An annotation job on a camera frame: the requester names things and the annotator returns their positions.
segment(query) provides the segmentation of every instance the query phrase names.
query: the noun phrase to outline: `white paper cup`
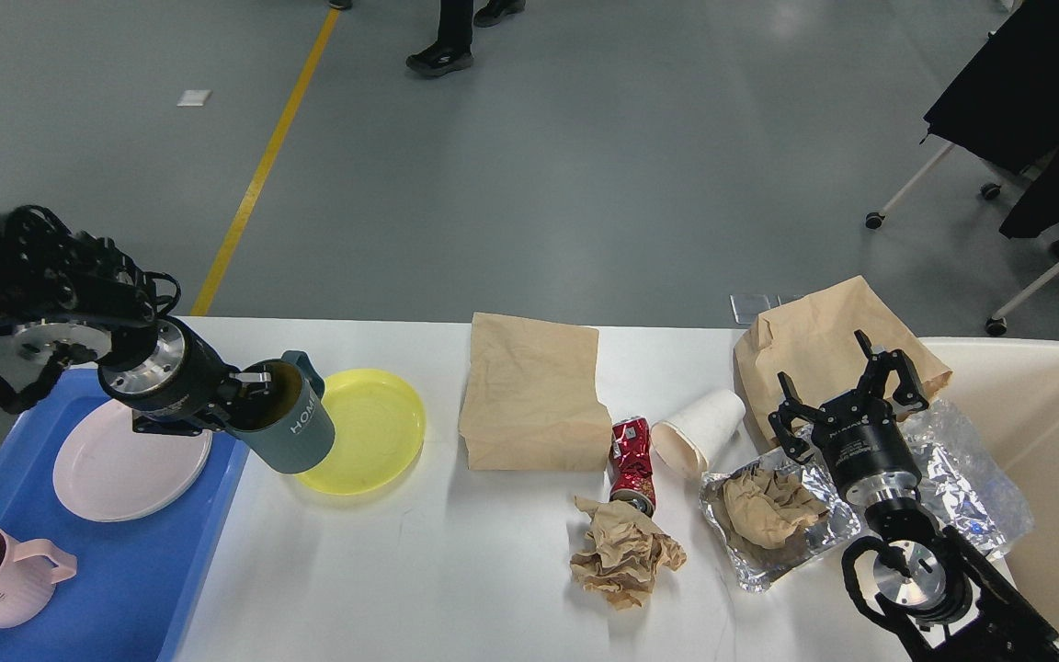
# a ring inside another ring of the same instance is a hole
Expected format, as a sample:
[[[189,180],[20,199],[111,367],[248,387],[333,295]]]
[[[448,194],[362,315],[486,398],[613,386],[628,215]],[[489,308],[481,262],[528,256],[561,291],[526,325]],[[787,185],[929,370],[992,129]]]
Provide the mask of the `white paper cup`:
[[[697,481],[726,447],[744,415],[747,406],[733,391],[714,391],[652,425],[652,448],[682,477]]]

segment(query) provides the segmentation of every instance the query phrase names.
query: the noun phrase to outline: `blue tray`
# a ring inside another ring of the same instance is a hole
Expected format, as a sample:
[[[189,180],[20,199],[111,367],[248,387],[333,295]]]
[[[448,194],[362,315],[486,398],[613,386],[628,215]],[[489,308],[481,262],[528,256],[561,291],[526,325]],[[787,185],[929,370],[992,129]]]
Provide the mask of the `blue tray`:
[[[79,566],[37,616],[0,630],[0,659],[169,661],[181,644],[248,447],[217,433],[197,481],[162,511],[88,522],[59,505],[52,468],[68,433],[107,399],[95,370],[65,373],[0,449],[0,526],[17,540],[51,538]]]

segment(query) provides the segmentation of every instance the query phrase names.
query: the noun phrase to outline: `dark green mug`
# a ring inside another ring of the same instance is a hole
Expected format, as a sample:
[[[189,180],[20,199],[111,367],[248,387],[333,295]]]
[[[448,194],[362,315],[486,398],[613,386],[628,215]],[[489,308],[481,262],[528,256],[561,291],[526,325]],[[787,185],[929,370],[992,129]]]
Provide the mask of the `dark green mug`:
[[[333,448],[335,429],[321,407],[324,380],[308,355],[286,352],[249,365],[245,373],[267,373],[269,395],[259,407],[232,418],[227,431],[282,473],[300,473],[323,461]]]

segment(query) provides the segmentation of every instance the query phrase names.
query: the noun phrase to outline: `aluminum foil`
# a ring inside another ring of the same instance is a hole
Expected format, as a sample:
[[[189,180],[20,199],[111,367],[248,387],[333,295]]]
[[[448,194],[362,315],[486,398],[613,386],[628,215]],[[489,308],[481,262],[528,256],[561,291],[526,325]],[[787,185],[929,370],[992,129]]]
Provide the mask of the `aluminum foil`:
[[[721,498],[721,485],[731,478],[740,477],[744,470],[760,466],[782,475],[795,475],[804,487],[828,506],[828,515],[814,525],[787,538],[783,549],[764,549],[735,532]],[[739,586],[751,592],[762,592],[782,575],[827,552],[828,549],[851,540],[861,532],[861,519],[852,507],[836,491],[827,470],[815,463],[795,464],[773,449],[733,473],[706,473],[701,479],[701,514],[717,533],[726,549],[726,555],[738,577]]]
[[[944,526],[954,524],[991,561],[1033,531],[1033,511],[1024,494],[953,402],[934,400],[900,428],[923,475],[917,486],[921,503]]]
[[[1016,483],[984,448],[971,421],[952,402],[934,400],[930,409],[900,424],[917,468],[923,473],[917,493],[941,525],[953,524],[989,560],[997,560],[1035,521]],[[811,435],[811,425],[797,432]],[[784,549],[761,549],[738,535],[721,500],[721,483],[759,465],[780,473],[797,472],[804,486],[828,506],[827,519],[787,540]],[[733,473],[706,473],[701,485],[701,512],[718,533],[741,588],[761,592],[791,570],[867,532],[861,515],[840,499],[827,469],[813,457],[800,466],[773,449]]]

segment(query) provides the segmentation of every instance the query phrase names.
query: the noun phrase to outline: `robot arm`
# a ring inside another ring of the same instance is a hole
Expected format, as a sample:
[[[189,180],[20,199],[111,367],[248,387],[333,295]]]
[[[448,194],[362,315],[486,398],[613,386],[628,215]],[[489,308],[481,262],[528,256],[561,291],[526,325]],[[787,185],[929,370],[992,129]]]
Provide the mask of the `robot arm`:
[[[786,455],[800,463],[810,458],[811,447],[791,432],[791,424],[811,423],[811,444],[840,495],[864,508],[865,521],[879,536],[855,540],[842,558],[845,590],[857,610],[894,632],[915,662],[1059,661],[1059,649],[1052,644],[1056,629],[957,529],[938,532],[937,521],[919,502],[921,472],[895,423],[898,412],[930,406],[913,361],[904,352],[874,347],[861,330],[856,336],[867,360],[856,389],[815,409],[801,401],[791,377],[779,373],[785,399],[769,421]],[[900,380],[894,401],[883,397],[892,373]],[[856,562],[866,553],[877,554],[880,611],[866,603],[857,577]],[[979,614],[952,636],[950,625],[970,611],[971,583],[979,587]],[[932,648],[919,629],[933,625],[945,627],[946,641]]]
[[[179,297],[173,278],[143,271],[111,239],[72,234],[43,207],[0,214],[0,336],[42,364],[18,393],[0,376],[0,406],[31,409],[65,369],[95,361],[105,393],[138,412],[136,430],[190,435],[254,418],[268,375],[223,363],[169,317]]]

